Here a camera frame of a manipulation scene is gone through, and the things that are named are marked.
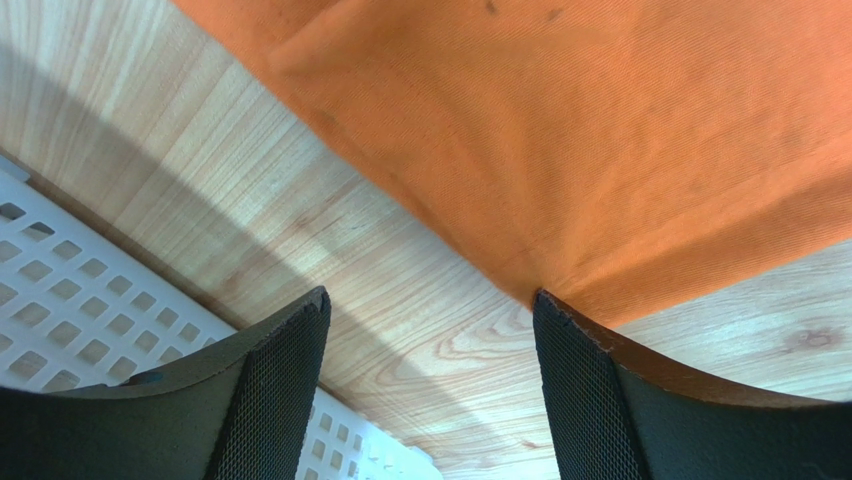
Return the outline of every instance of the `light wood grain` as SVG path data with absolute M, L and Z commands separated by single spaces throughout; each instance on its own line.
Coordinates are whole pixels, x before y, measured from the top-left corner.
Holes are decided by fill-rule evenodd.
M 1 1 L 0 148 L 235 325 L 326 285 L 323 385 L 446 478 L 557 478 L 530 314 L 165 0 Z M 848 250 L 815 293 L 822 264 L 796 274 L 798 297 L 766 276 L 622 331 L 730 378 L 848 396 Z M 820 295 L 832 313 L 807 308 Z

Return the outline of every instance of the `square hole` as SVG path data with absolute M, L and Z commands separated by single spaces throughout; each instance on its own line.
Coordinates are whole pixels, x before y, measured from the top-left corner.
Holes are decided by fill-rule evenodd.
M 331 431 L 331 416 L 327 413 L 323 413 L 322 417 L 320 417 L 320 428 L 325 430 L 326 432 Z
M 175 347 L 169 347 L 165 352 L 160 356 L 160 361 L 163 363 L 174 362 L 175 360 L 182 357 L 183 354 L 178 351 Z
M 12 318 L 32 328 L 41 323 L 41 321 L 47 318 L 48 315 L 50 315 L 50 310 L 32 302 L 26 307 L 18 310 L 17 313 L 12 315 Z
M 136 298 L 134 298 L 133 301 L 130 302 L 130 304 L 138 308 L 139 310 L 142 310 L 143 312 L 147 312 L 148 309 L 153 307 L 154 303 L 156 302 L 157 300 L 155 300 L 154 297 L 149 295 L 148 292 L 142 292 L 137 295 Z
M 8 262 L 9 260 L 21 254 L 21 249 L 3 240 L 0 242 L 0 263 Z
M 106 355 L 107 352 L 109 352 L 109 347 L 107 347 L 103 342 L 100 340 L 92 340 L 88 345 L 83 347 L 83 350 L 80 350 L 80 353 L 78 353 L 77 356 L 86 363 L 96 365 L 104 358 L 104 355 Z
M 21 233 L 37 242 L 40 242 L 56 233 L 56 231 L 41 222 L 36 222 L 30 225 L 29 227 L 23 229 Z
M 197 337 L 199 333 L 201 333 L 201 330 L 199 330 L 198 327 L 191 323 L 187 323 L 180 331 L 178 336 L 186 340 L 187 342 L 192 343 L 192 341 L 195 340 L 195 337 Z
M 128 290 L 130 290 L 130 287 L 132 286 L 133 282 L 122 277 L 121 275 L 113 278 L 109 281 L 109 283 L 107 283 L 107 288 L 119 297 L 124 295 L 125 292 L 127 292 Z
M 60 280 L 59 283 L 50 287 L 50 293 L 63 300 L 70 300 L 71 297 L 80 293 L 80 290 L 82 290 L 82 287 L 67 278 Z
M 30 280 L 37 282 L 42 278 L 46 277 L 53 269 L 48 267 L 47 265 L 39 262 L 38 260 L 33 260 L 32 262 L 21 267 L 21 274 Z
M 175 313 L 171 308 L 164 308 L 159 315 L 157 315 L 157 321 L 163 324 L 166 328 L 171 328 L 172 325 L 175 324 L 175 320 L 178 319 L 178 314 Z
M 44 368 L 45 365 L 47 365 L 47 359 L 33 351 L 28 351 L 9 365 L 9 371 L 25 380 L 29 380 Z
M 0 307 L 9 303 L 9 300 L 18 296 L 18 291 L 0 282 Z
M 59 245 L 53 247 L 53 253 L 59 256 L 59 258 L 63 260 L 71 260 L 82 252 L 83 249 L 78 247 L 77 244 L 73 242 L 69 242 L 65 240 Z
M 145 330 L 142 332 L 142 335 L 139 335 L 139 338 L 136 339 L 136 346 L 145 351 L 145 353 L 150 352 L 156 345 L 157 342 L 160 341 L 160 337 L 154 335 L 153 333 Z
M 92 297 L 86 300 L 86 303 L 80 306 L 80 311 L 92 318 L 98 318 L 104 313 L 108 305 L 98 297 Z
M 77 335 L 80 335 L 80 329 L 63 321 L 47 334 L 47 338 L 56 342 L 60 347 L 65 348 L 77 338 Z
M 97 258 L 93 258 L 80 267 L 80 271 L 92 278 L 98 278 L 106 271 L 106 265 Z
M 130 360 L 127 357 L 121 357 L 115 362 L 109 369 L 109 374 L 113 378 L 117 378 L 121 381 L 127 380 L 133 375 L 133 372 L 136 371 L 136 363 L 133 360 Z
M 12 339 L 0 333 L 0 353 L 5 352 L 9 347 L 12 346 Z
M 130 317 L 128 317 L 127 315 L 119 313 L 118 316 L 116 316 L 111 322 L 109 322 L 107 328 L 119 335 L 124 335 L 131 328 L 133 328 L 133 325 L 136 325 L 136 322 L 131 320 Z
M 337 427 L 337 439 L 341 442 L 349 440 L 349 427 L 341 423 L 340 426 Z
M 328 464 L 331 465 L 331 468 L 339 472 L 340 467 L 343 466 L 343 454 L 337 450 L 331 452 L 331 461 L 329 461 Z
M 54 375 L 49 382 L 41 389 L 44 393 L 62 392 L 71 390 L 80 383 L 80 377 L 74 375 L 68 370 L 61 370 Z
M 323 443 L 322 440 L 314 441 L 314 447 L 311 449 L 311 454 L 322 460 L 322 457 L 325 455 L 325 443 Z
M 0 217 L 8 220 L 17 220 L 26 214 L 27 212 L 14 203 L 4 203 L 3 205 L 0 205 Z

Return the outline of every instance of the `orange cloth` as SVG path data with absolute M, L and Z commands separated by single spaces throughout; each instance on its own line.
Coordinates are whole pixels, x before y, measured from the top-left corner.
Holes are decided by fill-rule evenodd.
M 852 2 L 176 3 L 527 304 L 614 326 L 852 236 Z

